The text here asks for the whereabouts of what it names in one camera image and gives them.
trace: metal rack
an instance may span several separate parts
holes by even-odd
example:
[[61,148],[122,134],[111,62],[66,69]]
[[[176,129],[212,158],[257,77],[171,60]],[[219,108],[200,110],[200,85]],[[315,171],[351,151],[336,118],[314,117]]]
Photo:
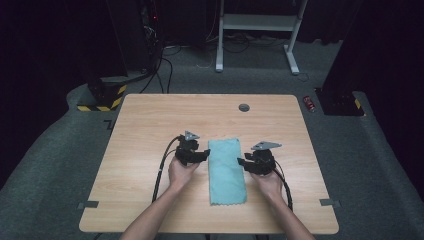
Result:
[[299,13],[295,16],[279,16],[279,15],[247,15],[247,14],[225,14],[224,0],[221,0],[221,10],[219,18],[219,40],[216,54],[216,71],[224,70],[224,52],[223,38],[224,29],[237,30],[264,30],[264,31],[286,31],[292,32],[290,42],[284,45],[284,53],[287,56],[290,70],[293,75],[299,74],[299,68],[293,56],[293,47],[302,23],[303,13],[305,12],[308,0],[303,0]]

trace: table top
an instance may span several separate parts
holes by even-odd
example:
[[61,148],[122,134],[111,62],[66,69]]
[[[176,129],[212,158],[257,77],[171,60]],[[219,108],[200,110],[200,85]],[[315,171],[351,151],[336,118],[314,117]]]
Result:
[[[240,104],[250,110],[242,112]],[[339,229],[328,199],[307,128],[296,97],[291,95],[129,94],[125,97],[88,201],[80,229],[123,232],[152,199],[160,161],[169,142],[185,130],[208,140],[238,138],[242,153],[260,141],[281,143],[272,149],[290,187],[294,213],[314,234]],[[178,141],[171,147],[175,149]],[[168,157],[159,194],[169,185]],[[216,206],[209,202],[208,164],[202,162],[181,193],[159,232],[281,233],[269,206],[244,171],[247,202]]]

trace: round hole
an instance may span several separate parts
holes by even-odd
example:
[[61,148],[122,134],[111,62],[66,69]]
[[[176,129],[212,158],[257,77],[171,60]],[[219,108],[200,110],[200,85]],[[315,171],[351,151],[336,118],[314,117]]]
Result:
[[239,105],[239,110],[242,112],[247,112],[250,110],[250,106],[245,103],[242,103]]

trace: white stand leg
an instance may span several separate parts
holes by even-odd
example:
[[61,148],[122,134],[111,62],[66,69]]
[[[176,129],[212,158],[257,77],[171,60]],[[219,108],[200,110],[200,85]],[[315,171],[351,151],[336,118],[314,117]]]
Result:
[[219,15],[219,36],[218,36],[218,48],[216,50],[216,72],[222,72],[224,70],[224,52],[223,52],[223,41],[224,41],[224,0],[221,0],[221,10]]
[[289,45],[284,45],[284,53],[287,56],[287,60],[289,61],[290,70],[293,75],[299,75],[300,71],[297,67],[296,60],[294,59],[293,55],[293,47],[294,43],[296,42],[297,34],[299,33],[300,24],[302,23],[303,19],[303,13],[305,12],[306,4],[308,3],[308,0],[303,0],[302,5],[300,6],[299,14],[297,15],[296,22],[293,26],[293,32],[290,37],[290,43]]

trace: towel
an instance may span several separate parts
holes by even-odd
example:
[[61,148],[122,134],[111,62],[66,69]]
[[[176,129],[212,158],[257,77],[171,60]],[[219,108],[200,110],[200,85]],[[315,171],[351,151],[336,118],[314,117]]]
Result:
[[246,185],[237,138],[210,140],[209,149],[209,195],[212,205],[232,205],[246,202]]

